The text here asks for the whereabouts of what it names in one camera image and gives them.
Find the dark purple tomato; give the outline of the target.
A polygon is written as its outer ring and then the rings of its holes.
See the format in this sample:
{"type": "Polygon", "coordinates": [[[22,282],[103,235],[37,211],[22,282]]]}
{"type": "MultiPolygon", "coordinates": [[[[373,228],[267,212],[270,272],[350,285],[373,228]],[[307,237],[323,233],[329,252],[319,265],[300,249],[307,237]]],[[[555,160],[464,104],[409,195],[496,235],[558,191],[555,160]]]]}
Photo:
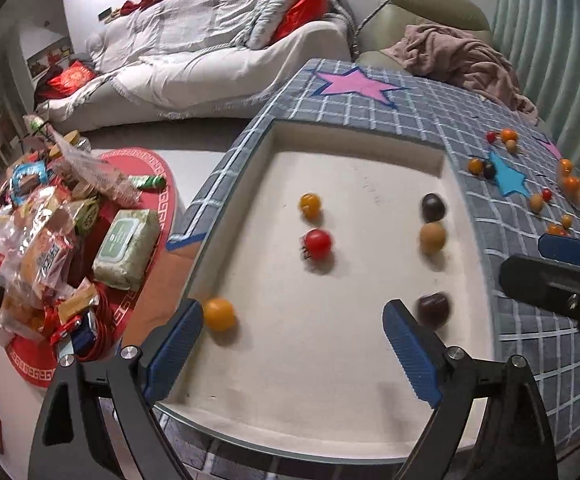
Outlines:
{"type": "Polygon", "coordinates": [[[420,209],[426,223],[441,221],[446,215],[444,200],[435,193],[428,193],[422,198],[420,209]]]}
{"type": "Polygon", "coordinates": [[[432,330],[443,327],[452,313],[450,298],[445,292],[435,292],[428,296],[421,296],[416,302],[416,319],[432,330]]]}
{"type": "Polygon", "coordinates": [[[488,180],[493,180],[496,177],[496,167],[489,160],[483,163],[482,176],[488,180]]]}

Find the yellow orange tomato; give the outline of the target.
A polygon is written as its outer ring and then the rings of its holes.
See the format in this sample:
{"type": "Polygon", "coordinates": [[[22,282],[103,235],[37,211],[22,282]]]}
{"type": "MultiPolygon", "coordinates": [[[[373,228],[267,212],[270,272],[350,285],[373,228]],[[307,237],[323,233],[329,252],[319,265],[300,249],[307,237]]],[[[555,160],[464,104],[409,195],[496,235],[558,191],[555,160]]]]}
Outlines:
{"type": "Polygon", "coordinates": [[[213,332],[231,330],[237,322],[234,306],[225,298],[214,297],[202,306],[205,326],[213,332]]]}

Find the tan round fruit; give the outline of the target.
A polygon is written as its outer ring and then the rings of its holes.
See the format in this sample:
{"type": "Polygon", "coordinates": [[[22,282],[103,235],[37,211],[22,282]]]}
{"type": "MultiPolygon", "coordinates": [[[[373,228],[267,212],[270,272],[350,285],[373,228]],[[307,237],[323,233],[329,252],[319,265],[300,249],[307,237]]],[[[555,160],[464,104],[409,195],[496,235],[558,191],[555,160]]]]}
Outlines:
{"type": "Polygon", "coordinates": [[[447,240],[447,232],[441,222],[424,224],[419,231],[419,248],[425,255],[435,255],[440,252],[447,240]]]}

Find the red cherry tomato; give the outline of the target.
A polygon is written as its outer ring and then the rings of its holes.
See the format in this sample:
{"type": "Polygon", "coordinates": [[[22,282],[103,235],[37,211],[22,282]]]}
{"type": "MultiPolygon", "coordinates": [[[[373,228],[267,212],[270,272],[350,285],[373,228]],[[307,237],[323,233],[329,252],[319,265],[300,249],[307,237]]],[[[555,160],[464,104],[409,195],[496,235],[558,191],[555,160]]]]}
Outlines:
{"type": "Polygon", "coordinates": [[[332,237],[323,229],[312,229],[302,238],[302,249],[305,258],[322,260],[330,255],[332,237]]]}

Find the clear plastic fruit bowl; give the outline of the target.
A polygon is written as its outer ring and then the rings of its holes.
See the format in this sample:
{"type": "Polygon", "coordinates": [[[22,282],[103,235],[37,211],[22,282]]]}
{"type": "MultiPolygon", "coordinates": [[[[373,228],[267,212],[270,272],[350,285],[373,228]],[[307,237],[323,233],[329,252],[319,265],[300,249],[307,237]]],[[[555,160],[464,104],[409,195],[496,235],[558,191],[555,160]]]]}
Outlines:
{"type": "Polygon", "coordinates": [[[563,166],[558,166],[556,182],[566,200],[574,208],[580,210],[580,177],[577,177],[572,170],[566,171],[563,166]]]}

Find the tan fruit in cluster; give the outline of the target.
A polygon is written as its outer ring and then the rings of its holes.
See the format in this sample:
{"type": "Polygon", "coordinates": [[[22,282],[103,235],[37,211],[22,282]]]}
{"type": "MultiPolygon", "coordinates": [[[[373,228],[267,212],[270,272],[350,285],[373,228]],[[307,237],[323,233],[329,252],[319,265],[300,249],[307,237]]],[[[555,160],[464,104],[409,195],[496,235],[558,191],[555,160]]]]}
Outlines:
{"type": "Polygon", "coordinates": [[[534,194],[528,200],[529,210],[533,214],[539,214],[545,205],[544,198],[542,194],[534,194]]]}

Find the red tomato right of star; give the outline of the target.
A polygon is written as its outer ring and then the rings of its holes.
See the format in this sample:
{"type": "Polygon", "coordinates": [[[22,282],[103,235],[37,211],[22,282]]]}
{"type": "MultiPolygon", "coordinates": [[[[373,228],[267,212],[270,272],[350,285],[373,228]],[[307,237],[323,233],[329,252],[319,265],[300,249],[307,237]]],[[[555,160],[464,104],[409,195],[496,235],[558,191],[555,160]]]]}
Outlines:
{"type": "Polygon", "coordinates": [[[543,188],[542,197],[546,203],[549,203],[552,200],[552,191],[549,188],[543,188]]]}

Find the green wet wipes pack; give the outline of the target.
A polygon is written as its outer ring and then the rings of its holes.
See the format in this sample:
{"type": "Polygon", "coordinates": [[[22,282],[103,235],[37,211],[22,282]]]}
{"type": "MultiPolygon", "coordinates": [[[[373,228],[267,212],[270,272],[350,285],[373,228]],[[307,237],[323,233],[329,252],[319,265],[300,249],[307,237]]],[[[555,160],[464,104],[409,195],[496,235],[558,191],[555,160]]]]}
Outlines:
{"type": "Polygon", "coordinates": [[[114,289],[138,292],[160,233],[155,210],[119,210],[92,263],[95,280],[114,289]]]}

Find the dark purple tomato by star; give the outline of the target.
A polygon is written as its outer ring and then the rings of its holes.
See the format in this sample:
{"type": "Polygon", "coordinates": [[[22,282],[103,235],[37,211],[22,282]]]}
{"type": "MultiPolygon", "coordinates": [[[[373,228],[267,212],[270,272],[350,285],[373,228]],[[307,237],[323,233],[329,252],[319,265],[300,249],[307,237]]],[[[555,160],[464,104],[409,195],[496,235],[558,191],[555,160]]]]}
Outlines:
{"type": "Polygon", "coordinates": [[[488,180],[493,180],[496,177],[496,167],[489,160],[483,163],[482,176],[488,180]]]}

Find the orange tomato by blue star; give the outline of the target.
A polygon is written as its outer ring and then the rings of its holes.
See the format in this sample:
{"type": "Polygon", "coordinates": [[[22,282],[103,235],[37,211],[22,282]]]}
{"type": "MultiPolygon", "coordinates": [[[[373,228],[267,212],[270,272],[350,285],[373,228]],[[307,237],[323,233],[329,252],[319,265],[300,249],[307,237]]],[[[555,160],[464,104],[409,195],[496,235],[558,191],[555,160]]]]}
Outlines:
{"type": "Polygon", "coordinates": [[[470,158],[468,161],[468,171],[474,176],[482,176],[484,171],[484,160],[480,158],[470,158]]]}

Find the orange mandarin far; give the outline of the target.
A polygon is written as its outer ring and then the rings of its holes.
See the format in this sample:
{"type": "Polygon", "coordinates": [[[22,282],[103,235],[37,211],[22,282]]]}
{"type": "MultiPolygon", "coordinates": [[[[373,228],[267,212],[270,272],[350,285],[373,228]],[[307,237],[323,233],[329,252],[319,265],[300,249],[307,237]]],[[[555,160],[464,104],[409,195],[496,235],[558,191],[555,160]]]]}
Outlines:
{"type": "Polygon", "coordinates": [[[518,140],[518,133],[516,133],[514,130],[508,129],[508,128],[503,128],[502,130],[500,130],[499,136],[504,143],[507,143],[508,141],[517,141],[518,140]]]}

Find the pile of snack packages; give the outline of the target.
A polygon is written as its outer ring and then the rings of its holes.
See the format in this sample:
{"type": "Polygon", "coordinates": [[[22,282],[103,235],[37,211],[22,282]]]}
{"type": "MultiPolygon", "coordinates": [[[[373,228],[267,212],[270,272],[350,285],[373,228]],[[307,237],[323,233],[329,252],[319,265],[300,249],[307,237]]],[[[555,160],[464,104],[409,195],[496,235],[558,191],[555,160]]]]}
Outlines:
{"type": "Polygon", "coordinates": [[[135,208],[140,192],[108,162],[54,136],[57,157],[45,156],[12,170],[11,211],[0,211],[0,326],[55,347],[80,328],[81,358],[99,356],[111,330],[104,296],[92,274],[79,270],[69,281],[87,234],[107,198],[135,208]]]}

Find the red round floor mat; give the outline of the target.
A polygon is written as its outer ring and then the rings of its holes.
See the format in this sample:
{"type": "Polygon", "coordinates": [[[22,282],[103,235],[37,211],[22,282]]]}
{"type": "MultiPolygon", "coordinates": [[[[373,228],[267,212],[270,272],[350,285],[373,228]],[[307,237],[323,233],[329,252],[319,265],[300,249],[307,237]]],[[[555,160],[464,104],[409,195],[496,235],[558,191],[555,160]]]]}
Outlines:
{"type": "Polygon", "coordinates": [[[121,221],[116,216],[115,204],[105,203],[99,218],[90,232],[87,247],[94,248],[96,266],[103,268],[99,275],[100,296],[107,301],[106,322],[112,341],[117,341],[132,316],[140,286],[128,288],[128,279],[148,278],[153,259],[165,246],[177,217],[183,213],[177,186],[170,167],[156,152],[146,148],[118,148],[100,156],[129,176],[159,177],[165,180],[164,188],[140,193],[138,207],[121,221]]]}

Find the red cushion on floor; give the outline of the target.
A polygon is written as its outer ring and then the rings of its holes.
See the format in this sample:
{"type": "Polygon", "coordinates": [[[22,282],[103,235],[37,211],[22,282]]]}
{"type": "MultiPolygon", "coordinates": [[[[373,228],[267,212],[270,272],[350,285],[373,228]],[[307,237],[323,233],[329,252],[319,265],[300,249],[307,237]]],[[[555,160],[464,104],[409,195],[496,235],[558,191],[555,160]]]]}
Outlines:
{"type": "Polygon", "coordinates": [[[41,103],[72,96],[96,76],[97,73],[81,61],[74,61],[68,68],[54,65],[36,84],[35,102],[41,103]]]}

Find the red pillow on sofa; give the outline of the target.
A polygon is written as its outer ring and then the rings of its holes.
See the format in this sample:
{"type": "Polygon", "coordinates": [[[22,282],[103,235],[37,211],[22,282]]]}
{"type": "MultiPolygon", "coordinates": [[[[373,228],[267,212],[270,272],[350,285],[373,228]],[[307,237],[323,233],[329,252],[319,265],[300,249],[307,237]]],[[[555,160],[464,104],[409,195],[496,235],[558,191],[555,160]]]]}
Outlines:
{"type": "Polygon", "coordinates": [[[276,44],[303,25],[320,20],[328,11],[328,0],[298,0],[284,14],[269,43],[276,44]]]}

